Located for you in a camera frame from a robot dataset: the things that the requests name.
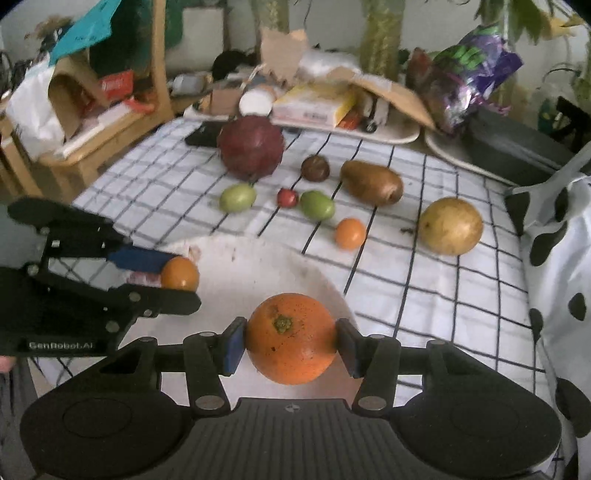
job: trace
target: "cardboard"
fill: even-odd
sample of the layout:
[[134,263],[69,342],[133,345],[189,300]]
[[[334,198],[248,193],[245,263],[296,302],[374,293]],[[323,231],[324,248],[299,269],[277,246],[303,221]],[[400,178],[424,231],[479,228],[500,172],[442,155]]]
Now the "cardboard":
[[327,76],[328,80],[348,82],[374,93],[388,102],[397,110],[408,115],[421,125],[436,130],[433,118],[424,106],[423,101],[412,90],[399,83],[376,75],[357,74],[353,70],[337,67]]
[[296,73],[304,52],[310,48],[304,30],[282,33],[261,28],[262,73],[279,83],[296,84]]
[[47,96],[67,140],[80,128],[82,112],[91,100],[105,108],[110,105],[83,55],[63,57],[57,62]]
[[209,104],[209,113],[211,115],[229,115],[238,114],[238,103],[242,96],[240,88],[224,88],[213,90]]

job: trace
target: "table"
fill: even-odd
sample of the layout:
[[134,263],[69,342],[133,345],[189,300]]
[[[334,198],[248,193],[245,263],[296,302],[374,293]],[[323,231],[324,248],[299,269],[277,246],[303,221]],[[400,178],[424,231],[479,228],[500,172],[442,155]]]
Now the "table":
[[[505,186],[459,170],[437,158],[404,147],[352,140],[320,132],[284,131],[282,164],[256,184],[254,207],[225,215],[217,208],[221,192],[236,183],[217,150],[188,147],[184,138],[198,122],[176,119],[163,125],[83,192],[74,205],[112,218],[136,245],[165,244],[215,232],[254,235],[297,250],[316,263],[346,297],[364,335],[395,335],[405,346],[424,347],[431,339],[453,342],[491,368],[551,402],[548,382],[535,353],[518,238],[505,210]],[[300,164],[323,154],[329,179],[312,184],[300,178]],[[393,206],[373,209],[348,195],[338,180],[350,158],[389,166],[400,173],[405,192]],[[321,190],[334,198],[334,218],[316,224],[298,209],[279,210],[280,187]],[[480,243],[461,257],[440,257],[418,242],[420,212],[444,196],[473,204],[483,217]],[[357,217],[369,235],[358,251],[337,249],[338,221]],[[60,260],[57,271],[98,287],[108,287],[111,264]],[[35,360],[52,385],[88,366],[71,359]],[[420,377],[399,380],[397,404],[420,391]]]

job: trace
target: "orange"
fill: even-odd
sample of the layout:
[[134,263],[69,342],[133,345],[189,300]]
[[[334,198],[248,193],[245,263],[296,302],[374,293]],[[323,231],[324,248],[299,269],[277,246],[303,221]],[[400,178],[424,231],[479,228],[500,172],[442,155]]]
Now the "orange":
[[160,272],[160,284],[173,290],[195,291],[199,286],[197,265],[185,257],[174,257]]
[[284,385],[308,383],[335,358],[335,320],[311,297],[276,295],[261,303],[248,320],[246,350],[269,380]]
[[336,244],[345,250],[355,250],[361,247],[366,237],[366,226],[356,218],[346,218],[338,224],[335,230]]

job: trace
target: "cardboard box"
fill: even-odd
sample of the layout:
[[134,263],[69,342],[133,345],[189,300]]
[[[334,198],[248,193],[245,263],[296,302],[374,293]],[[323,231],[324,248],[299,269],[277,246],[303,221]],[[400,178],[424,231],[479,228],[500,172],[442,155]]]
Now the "cardboard box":
[[357,101],[353,88],[347,83],[297,85],[273,103],[273,118],[334,128]]
[[423,104],[423,101],[412,90],[384,77],[369,74],[357,74],[344,67],[338,67],[329,73],[329,80],[338,80],[358,85],[390,102],[394,107],[408,115],[421,125],[435,130],[435,122]]
[[82,54],[57,62],[47,95],[67,140],[79,130],[82,113],[91,101],[105,108],[110,105],[96,73]]
[[210,115],[229,115],[238,114],[238,103],[242,96],[240,88],[223,88],[213,90],[209,105]]

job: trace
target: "black phone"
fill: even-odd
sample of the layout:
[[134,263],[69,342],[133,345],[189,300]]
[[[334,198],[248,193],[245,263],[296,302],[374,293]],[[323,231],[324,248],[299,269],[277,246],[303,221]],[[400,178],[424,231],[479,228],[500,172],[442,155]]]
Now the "black phone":
[[228,122],[206,121],[192,134],[185,138],[185,143],[190,147],[217,148],[217,136]]

